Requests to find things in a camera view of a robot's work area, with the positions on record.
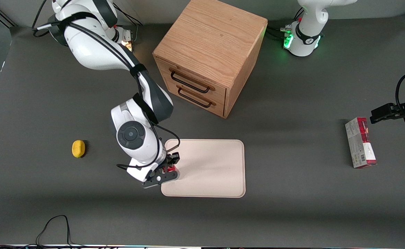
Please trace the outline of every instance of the black cable on table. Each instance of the black cable on table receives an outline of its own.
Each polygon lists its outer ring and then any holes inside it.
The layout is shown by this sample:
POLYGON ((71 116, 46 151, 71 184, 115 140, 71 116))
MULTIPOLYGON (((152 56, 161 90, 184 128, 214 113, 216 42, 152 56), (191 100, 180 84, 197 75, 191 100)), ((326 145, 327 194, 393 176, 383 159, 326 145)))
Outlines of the black cable on table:
POLYGON ((71 235, 70 235, 70 226, 69 226, 69 221, 67 219, 67 216, 61 214, 61 215, 57 215, 52 217, 51 219, 49 219, 48 222, 46 222, 46 225, 44 226, 43 230, 38 234, 38 236, 35 238, 35 243, 34 244, 28 244, 25 246, 12 246, 12 245, 0 245, 0 249, 26 249, 26 248, 37 248, 37 249, 47 249, 47 248, 65 248, 65 246, 61 246, 61 247, 57 247, 57 246, 44 246, 40 244, 40 238, 43 235, 43 233, 46 231, 47 226, 49 225, 49 223, 57 218, 57 217, 64 217, 66 220, 66 227, 67 227, 67 244, 69 245, 70 248, 75 248, 75 249, 79 249, 81 247, 87 247, 85 245, 81 245, 81 244, 76 244, 72 241, 71 239, 71 235))
POLYGON ((283 40, 282 37, 279 37, 279 36, 277 36, 275 34, 272 34, 272 33, 268 32, 268 31, 266 31, 264 35, 270 35, 271 37, 267 36, 267 38, 269 38, 269 39, 271 39, 273 41, 282 41, 283 40))
POLYGON ((278 28, 274 28, 274 27, 270 27, 270 26, 267 26, 267 30, 265 31, 265 35, 271 35, 271 36, 273 36, 274 38, 277 38, 277 39, 279 39, 279 40, 283 40, 283 38, 281 37, 281 36, 278 36, 278 35, 275 35, 275 34, 273 34, 273 33, 271 33, 270 32, 270 30, 273 30, 273 31, 277 31, 277 32, 281 32, 278 28))

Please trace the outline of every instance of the wooden cabinet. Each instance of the wooden cabinet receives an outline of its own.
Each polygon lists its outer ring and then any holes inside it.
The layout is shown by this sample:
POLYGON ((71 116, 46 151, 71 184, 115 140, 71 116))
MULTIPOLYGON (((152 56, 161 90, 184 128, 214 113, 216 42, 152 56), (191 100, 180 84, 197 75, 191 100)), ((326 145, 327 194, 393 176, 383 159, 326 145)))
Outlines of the wooden cabinet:
POLYGON ((255 66, 267 19, 191 0, 153 51, 169 92, 227 118, 255 66))

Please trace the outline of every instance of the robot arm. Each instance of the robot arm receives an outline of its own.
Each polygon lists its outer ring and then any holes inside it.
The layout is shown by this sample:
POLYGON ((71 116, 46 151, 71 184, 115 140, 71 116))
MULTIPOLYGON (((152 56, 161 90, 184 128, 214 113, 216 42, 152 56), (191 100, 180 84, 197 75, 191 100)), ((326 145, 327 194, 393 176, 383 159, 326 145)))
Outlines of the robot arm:
POLYGON ((127 70, 138 83, 139 94, 111 110, 114 136, 132 158, 122 168, 141 181, 144 188, 165 182, 164 174, 170 175, 167 180, 176 179, 178 172, 173 164, 179 156, 166 153, 153 127, 153 123, 171 116, 173 103, 121 44, 126 30, 114 27, 116 12, 112 1, 55 0, 52 6, 56 14, 46 26, 60 44, 70 48, 81 65, 94 70, 127 70))
POLYGON ((329 20, 326 8, 330 6, 344 6, 357 0, 298 0, 304 9, 302 21, 299 23, 301 32, 308 36, 319 35, 329 20))

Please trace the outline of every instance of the red and white box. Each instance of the red and white box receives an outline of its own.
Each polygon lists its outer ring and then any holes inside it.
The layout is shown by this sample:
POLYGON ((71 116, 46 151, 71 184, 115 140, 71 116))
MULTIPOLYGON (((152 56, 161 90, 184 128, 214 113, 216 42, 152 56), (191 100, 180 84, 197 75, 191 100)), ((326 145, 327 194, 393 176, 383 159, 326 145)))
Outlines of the red and white box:
POLYGON ((376 164, 375 153, 368 140, 367 118, 358 117, 345 124, 353 167, 362 169, 376 164))

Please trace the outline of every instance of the metal handle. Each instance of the metal handle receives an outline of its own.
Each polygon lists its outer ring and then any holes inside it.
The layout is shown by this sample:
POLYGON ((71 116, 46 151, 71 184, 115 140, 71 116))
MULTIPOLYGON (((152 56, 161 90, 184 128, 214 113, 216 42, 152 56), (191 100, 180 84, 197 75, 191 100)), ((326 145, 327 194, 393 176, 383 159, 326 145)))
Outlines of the metal handle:
POLYGON ((194 86, 190 85, 189 83, 185 83, 184 81, 175 78, 174 75, 175 75, 175 71, 172 71, 172 73, 170 74, 170 77, 172 78, 172 80, 174 80, 176 82, 179 82, 179 83, 181 83, 181 84, 183 84, 185 86, 188 86, 188 87, 192 88, 193 90, 198 91, 200 93, 207 93, 209 91, 209 89, 210 89, 210 87, 207 87, 206 90, 201 90, 198 87, 194 87, 194 86))
POLYGON ((195 103, 195 104, 199 104, 200 106, 202 106, 202 107, 204 107, 204 108, 209 108, 209 107, 212 105, 212 102, 209 102, 209 104, 202 104, 201 102, 196 101, 196 100, 194 100, 193 98, 190 98, 189 96, 186 96, 186 95, 182 94, 182 93, 181 93, 181 90, 182 90, 182 88, 180 87, 180 88, 178 89, 178 94, 179 94, 179 96, 182 96, 182 97, 184 97, 184 98, 186 98, 186 99, 192 101, 192 102, 195 103))

